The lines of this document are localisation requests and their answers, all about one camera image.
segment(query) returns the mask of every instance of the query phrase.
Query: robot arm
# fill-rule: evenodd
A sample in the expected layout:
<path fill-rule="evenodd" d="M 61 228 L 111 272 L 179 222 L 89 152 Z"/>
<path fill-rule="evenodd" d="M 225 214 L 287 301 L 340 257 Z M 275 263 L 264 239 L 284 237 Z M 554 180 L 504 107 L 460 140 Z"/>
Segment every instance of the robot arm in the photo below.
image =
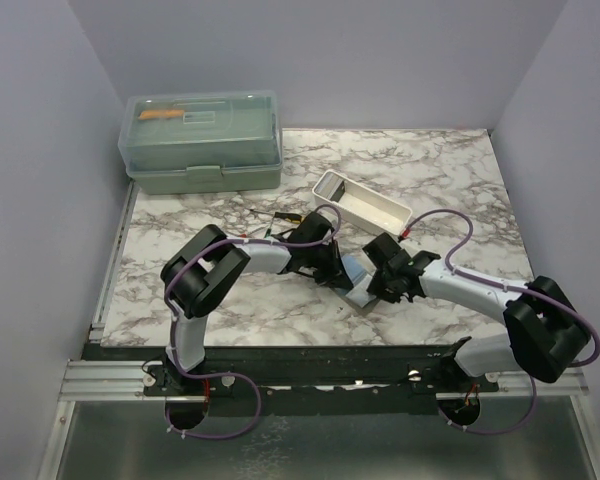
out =
<path fill-rule="evenodd" d="M 313 212 L 284 241 L 313 242 L 324 238 L 330 228 L 328 220 Z M 208 225 L 165 265 L 162 280 L 169 284 L 195 255 L 225 238 L 217 226 Z M 507 334 L 486 339 L 467 337 L 450 347 L 441 358 L 441 369 L 452 382 L 491 371 L 516 370 L 524 370 L 544 382 L 555 382 L 589 341 L 589 333 L 555 307 L 524 293 L 503 291 L 463 278 L 450 271 L 437 254 L 422 251 L 412 257 L 386 233 L 376 237 L 363 251 L 376 267 L 368 282 L 354 282 L 350 278 L 335 241 L 306 249 L 246 243 L 214 250 L 204 257 L 211 264 L 209 270 L 194 265 L 172 291 L 171 300 L 182 311 L 176 326 L 175 347 L 183 368 L 191 370 L 204 359 L 208 314 L 218 307 L 240 274 L 248 272 L 296 272 L 311 276 L 320 285 L 345 291 L 364 285 L 366 299 L 391 303 L 402 298 L 411 302 L 416 296 L 440 298 L 503 323 Z M 522 280 L 507 282 L 477 275 L 505 285 L 534 289 L 571 307 L 558 285 L 546 277 L 526 284 Z"/>

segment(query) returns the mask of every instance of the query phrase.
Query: orange object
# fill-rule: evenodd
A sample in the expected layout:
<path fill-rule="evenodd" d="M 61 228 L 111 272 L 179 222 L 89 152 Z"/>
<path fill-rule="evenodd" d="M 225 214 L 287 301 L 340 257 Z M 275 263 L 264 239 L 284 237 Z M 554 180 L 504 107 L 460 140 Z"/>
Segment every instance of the orange object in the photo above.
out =
<path fill-rule="evenodd" d="M 138 115 L 138 120 L 155 120 L 157 118 L 180 118 L 184 110 L 145 110 Z"/>

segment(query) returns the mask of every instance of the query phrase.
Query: black joint motor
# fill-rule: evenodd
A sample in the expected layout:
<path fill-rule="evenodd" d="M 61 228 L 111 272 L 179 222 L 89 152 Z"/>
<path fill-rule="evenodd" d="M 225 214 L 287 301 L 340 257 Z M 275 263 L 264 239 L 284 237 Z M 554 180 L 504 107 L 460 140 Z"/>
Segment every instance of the black joint motor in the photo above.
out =
<path fill-rule="evenodd" d="M 286 243 L 318 242 L 333 231 L 331 222 L 316 212 L 311 212 L 287 238 L 275 236 Z M 312 277 L 318 285 L 351 290 L 353 283 L 342 264 L 338 243 L 331 240 L 311 248 L 290 249 L 291 260 L 282 273 L 295 272 Z"/>
<path fill-rule="evenodd" d="M 416 296 L 425 297 L 420 276 L 440 255 L 423 250 L 412 257 L 388 233 L 378 235 L 362 250 L 376 267 L 367 292 L 390 303 L 397 303 L 402 297 L 410 302 Z"/>
<path fill-rule="evenodd" d="M 207 225 L 200 230 L 160 272 L 165 287 L 196 255 L 209 245 L 226 238 L 216 225 Z M 212 268 L 207 271 L 196 263 L 187 270 L 171 292 L 171 300 L 182 308 L 187 318 L 204 317 L 220 305 L 251 258 L 242 249 L 228 244 L 213 250 L 203 259 L 210 262 Z"/>
<path fill-rule="evenodd" d="M 538 277 L 527 285 L 573 309 L 558 284 Z M 504 320 L 518 364 L 532 377 L 554 383 L 591 339 L 573 316 L 528 294 L 507 304 Z"/>

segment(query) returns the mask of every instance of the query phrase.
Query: clear plastic lid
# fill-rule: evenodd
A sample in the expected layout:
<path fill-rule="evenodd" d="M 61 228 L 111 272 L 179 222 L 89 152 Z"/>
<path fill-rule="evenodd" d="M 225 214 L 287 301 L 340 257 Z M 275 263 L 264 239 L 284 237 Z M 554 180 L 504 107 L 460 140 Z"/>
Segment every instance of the clear plastic lid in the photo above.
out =
<path fill-rule="evenodd" d="M 127 171 L 280 162 L 271 91 L 153 95 L 127 102 L 118 147 Z"/>

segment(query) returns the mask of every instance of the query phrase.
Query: metal panel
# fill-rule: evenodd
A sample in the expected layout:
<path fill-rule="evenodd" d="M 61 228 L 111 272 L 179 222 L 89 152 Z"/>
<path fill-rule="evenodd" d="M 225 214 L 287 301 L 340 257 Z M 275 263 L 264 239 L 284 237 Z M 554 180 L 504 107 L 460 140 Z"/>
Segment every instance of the metal panel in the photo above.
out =
<path fill-rule="evenodd" d="M 62 452 L 67 441 L 71 419 L 73 418 L 75 403 L 59 402 L 56 416 L 53 420 L 51 435 L 47 442 L 47 449 L 42 459 L 38 473 L 38 480 L 50 480 L 58 475 L 58 468 L 62 460 Z"/>
<path fill-rule="evenodd" d="M 148 399 L 143 396 L 144 372 L 140 361 L 73 361 L 69 362 L 64 382 L 60 391 L 62 401 L 124 401 Z M 529 377 L 522 373 L 504 373 L 497 379 L 500 391 L 484 392 L 487 397 L 528 397 Z M 351 388 L 372 388 L 382 385 L 351 385 Z M 285 385 L 273 386 L 272 389 L 285 388 Z M 587 393 L 584 376 L 580 369 L 565 372 L 560 380 L 553 384 L 538 382 L 538 395 L 571 396 Z M 438 394 L 439 399 L 457 398 L 465 392 Z M 169 397 L 171 400 L 202 399 L 202 397 Z M 153 397 L 152 400 L 163 400 L 164 397 Z"/>
<path fill-rule="evenodd" d="M 591 467 L 595 478 L 600 479 L 600 430 L 591 409 L 588 397 L 571 397 L 573 411 L 580 427 L 582 440 L 591 459 Z"/>
<path fill-rule="evenodd" d="M 478 422 L 511 425 L 527 406 L 487 399 Z M 198 428 L 228 432 L 245 421 L 210 418 Z M 225 442 L 167 434 L 160 403 L 82 403 L 60 471 L 63 480 L 595 478 L 568 397 L 542 397 L 529 425 L 495 438 L 457 432 L 437 416 L 390 414 L 268 416 Z"/>
<path fill-rule="evenodd" d="M 136 203 L 138 190 L 138 186 L 132 181 L 127 190 L 127 198 L 124 203 L 124 208 L 122 209 L 122 215 L 120 216 L 120 223 L 118 224 L 118 230 L 116 233 L 116 241 L 113 243 L 113 248 L 109 254 L 109 263 L 107 264 L 104 283 L 102 284 L 102 290 L 100 290 L 98 303 L 96 305 L 96 310 L 91 322 L 94 325 L 99 323 L 104 324 L 107 318 L 109 301 L 111 300 L 111 294 L 113 293 L 113 281 L 118 275 L 118 267 L 120 266 L 120 260 L 122 259 L 121 254 L 124 250 L 124 243 L 127 239 L 127 233 L 129 232 L 129 223 L 131 222 L 133 206 Z"/>

